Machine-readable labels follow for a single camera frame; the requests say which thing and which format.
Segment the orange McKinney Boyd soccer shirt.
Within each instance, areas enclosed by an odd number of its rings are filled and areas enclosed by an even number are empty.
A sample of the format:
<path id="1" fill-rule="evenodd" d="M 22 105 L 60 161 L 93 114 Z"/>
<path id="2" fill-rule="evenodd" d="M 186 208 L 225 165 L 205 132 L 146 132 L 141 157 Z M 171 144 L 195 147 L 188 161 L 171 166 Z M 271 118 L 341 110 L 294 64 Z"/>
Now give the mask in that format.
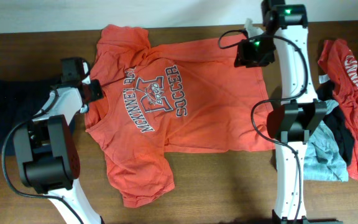
<path id="1" fill-rule="evenodd" d="M 173 190 L 167 152 L 268 151 L 270 105 L 260 68 L 235 67 L 217 39 L 152 47 L 147 30 L 102 30 L 90 77 L 103 97 L 85 115 L 126 207 Z"/>

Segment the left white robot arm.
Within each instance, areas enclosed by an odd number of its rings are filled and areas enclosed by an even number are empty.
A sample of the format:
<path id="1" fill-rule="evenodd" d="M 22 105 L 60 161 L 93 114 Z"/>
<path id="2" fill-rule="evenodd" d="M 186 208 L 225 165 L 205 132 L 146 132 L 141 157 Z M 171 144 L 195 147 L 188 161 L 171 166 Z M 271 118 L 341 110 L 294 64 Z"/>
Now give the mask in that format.
<path id="1" fill-rule="evenodd" d="M 76 114 L 87 113 L 91 102 L 103 98 L 101 85 L 90 78 L 85 59 L 64 58 L 61 63 L 61 79 L 46 103 L 7 136 L 13 140 L 21 182 L 35 192 L 8 186 L 20 196 L 51 201 L 66 223 L 103 223 L 81 188 L 80 158 L 69 128 Z"/>

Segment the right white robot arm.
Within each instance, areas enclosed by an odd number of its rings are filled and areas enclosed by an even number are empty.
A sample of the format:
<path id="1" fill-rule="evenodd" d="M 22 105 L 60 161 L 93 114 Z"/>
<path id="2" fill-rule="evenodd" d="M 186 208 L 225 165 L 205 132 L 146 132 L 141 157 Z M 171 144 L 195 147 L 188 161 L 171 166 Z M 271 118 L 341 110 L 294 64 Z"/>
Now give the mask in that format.
<path id="1" fill-rule="evenodd" d="M 318 100 L 308 61 L 308 19 L 302 4 L 262 1 L 265 30 L 244 27 L 235 67 L 266 67 L 279 58 L 281 105 L 267 116 L 267 134 L 274 143 L 277 198 L 272 223 L 309 223 L 303 197 L 304 161 L 308 141 L 323 120 L 326 103 Z"/>

